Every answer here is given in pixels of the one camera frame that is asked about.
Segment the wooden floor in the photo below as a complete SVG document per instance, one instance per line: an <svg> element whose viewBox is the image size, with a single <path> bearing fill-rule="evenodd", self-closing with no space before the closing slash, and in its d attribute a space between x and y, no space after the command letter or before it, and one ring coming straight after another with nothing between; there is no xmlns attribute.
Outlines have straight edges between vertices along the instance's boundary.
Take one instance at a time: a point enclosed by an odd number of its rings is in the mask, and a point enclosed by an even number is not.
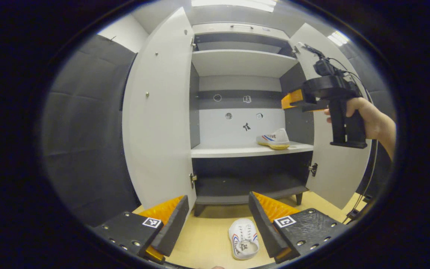
<svg viewBox="0 0 430 269"><path fill-rule="evenodd" d="M279 201L301 211L315 208L342 222L358 198L359 194L354 194L351 201L342 210L311 191L304 192L302 204L299 206L296 206L294 196L279 199ZM365 205L366 203L361 201L356 209L361 210ZM141 211L143 211L142 206L134 210L133 213ZM241 261L232 257L228 229L239 218L248 218L255 223L248 205L211 205L207 206L198 217L193 216L193 211L190 212L174 250L170 257L166 257L166 260L174 264L201 269L211 269L215 266L221 266L225 269L253 268L273 263L274 260L268 257L261 236L258 237L260 249L252 259Z"/></svg>

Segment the yellow shoe sole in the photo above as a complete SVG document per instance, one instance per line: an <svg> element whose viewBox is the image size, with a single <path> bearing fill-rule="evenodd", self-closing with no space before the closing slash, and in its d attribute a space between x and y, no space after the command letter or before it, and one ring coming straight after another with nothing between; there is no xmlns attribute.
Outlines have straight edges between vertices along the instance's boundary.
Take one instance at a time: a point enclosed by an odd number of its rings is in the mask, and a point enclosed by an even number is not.
<svg viewBox="0 0 430 269"><path fill-rule="evenodd" d="M282 149L287 149L290 144L288 145L270 145L269 143L262 143L262 142L258 142L258 145L267 145L272 149L276 149L276 150L282 150Z"/></svg>

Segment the cabinet leg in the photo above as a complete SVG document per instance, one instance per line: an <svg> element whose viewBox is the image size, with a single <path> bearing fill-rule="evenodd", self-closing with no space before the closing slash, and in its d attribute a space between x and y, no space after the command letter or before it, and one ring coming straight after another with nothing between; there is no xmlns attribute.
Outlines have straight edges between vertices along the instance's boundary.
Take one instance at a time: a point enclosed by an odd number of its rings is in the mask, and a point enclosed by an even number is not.
<svg viewBox="0 0 430 269"><path fill-rule="evenodd" d="M202 213L202 211L205 209L205 205L204 204L196 204L193 207L193 215L198 217L200 216L200 214Z"/></svg>
<svg viewBox="0 0 430 269"><path fill-rule="evenodd" d="M296 205L302 204L303 193L296 195Z"/></svg>

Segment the sneaker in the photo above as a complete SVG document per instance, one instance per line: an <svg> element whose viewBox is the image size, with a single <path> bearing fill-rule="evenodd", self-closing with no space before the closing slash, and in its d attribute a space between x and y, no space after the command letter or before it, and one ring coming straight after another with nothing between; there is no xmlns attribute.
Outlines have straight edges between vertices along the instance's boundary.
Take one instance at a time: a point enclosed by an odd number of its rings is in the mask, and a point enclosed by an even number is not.
<svg viewBox="0 0 430 269"><path fill-rule="evenodd" d="M256 142L259 145L267 145L272 149L287 149L290 146L290 140L284 128L278 129L274 133L257 136Z"/></svg>
<svg viewBox="0 0 430 269"><path fill-rule="evenodd" d="M259 249L255 225L249 219L237 219L228 230L232 241L233 257L245 260L253 257Z"/></svg>

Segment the cable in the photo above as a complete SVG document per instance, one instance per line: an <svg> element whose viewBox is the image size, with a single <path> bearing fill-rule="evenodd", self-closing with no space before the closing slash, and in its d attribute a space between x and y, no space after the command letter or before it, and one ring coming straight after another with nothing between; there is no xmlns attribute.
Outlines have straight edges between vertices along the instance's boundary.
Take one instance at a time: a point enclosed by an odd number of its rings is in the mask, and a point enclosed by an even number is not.
<svg viewBox="0 0 430 269"><path fill-rule="evenodd" d="M369 92L366 90L366 88L365 88L365 92L366 92L366 94L367 94L367 97L369 97L370 102L374 105L374 103L373 103L373 99L371 98L371 95L370 95L370 94L369 94ZM365 187L365 189L364 189L364 191L363 191L363 194L360 194L360 195L359 195L359 198L358 198L358 200L356 201L355 206L353 206L353 209L348 213L348 215L346 216L345 220L343 220L343 222L342 222L342 223L345 223L345 221L349 218L349 216L351 216L351 214L355 211L356 207L357 207L357 206L359 205L359 203L361 202L361 198L362 198L363 196L365 196L366 191L367 191L367 189L368 189L368 187L369 187L369 184L371 183L371 180L372 180L372 178L373 178L373 174L374 174L374 168L375 168L375 166L376 166L376 159L377 159L377 147L378 147L378 143L379 143L379 141L377 141L377 140L376 140L376 148L375 148L375 152L374 152L374 161L373 161L373 170L371 171L371 175L369 176L369 180L368 180L367 185L366 185L366 187Z"/></svg>
<svg viewBox="0 0 430 269"><path fill-rule="evenodd" d="M369 98L369 102L371 103L371 104L373 104L374 105L374 103L373 103L373 99L371 98L371 95L369 94L369 92L367 91L367 89L366 89L366 87L364 86L364 84L363 84L363 82L361 81L361 79L355 74L355 73L353 73L353 72L350 72L350 71L347 71L346 69L346 67L340 62L340 61L338 61L338 60L336 60L335 58L331 58L331 57L328 57L327 58L328 60L334 60L334 61L336 61L337 63L339 63L343 68L344 68L344 70L341 70L342 72L345 72L345 73L349 73L349 75L351 76L351 79L353 80L353 82L355 82L356 83L356 81L355 81L355 79L353 78L353 76L355 76L357 79L358 79L358 81L361 83L361 85L363 86L363 88L365 89L365 93L366 93L366 96ZM373 174L374 174L374 168L375 168L375 166L376 166L376 160L377 160L377 147L378 147L378 141L376 140L376 148L375 148L375 153L374 153L374 161L373 161L373 170L371 171L371 175L369 176L369 180L368 180L368 182L367 182L367 185L366 185L366 187L365 187L365 189L364 189L364 191L363 191L363 194L360 194L359 195L359 197L358 197L358 199L356 200L356 203L355 203L355 206L353 206L353 209L350 211L350 213L346 216L346 218L345 218L345 220L343 220L343 222L342 223L345 223L345 221L349 218L349 216L351 216L351 214L354 212L354 210L356 209L356 207L359 205L359 203L361 202L361 198L363 197L363 196L365 196L365 194L366 194L366 191L367 191L367 189L368 189L368 187L369 187L369 184L371 183L371 180L372 180L372 178L373 178Z"/></svg>

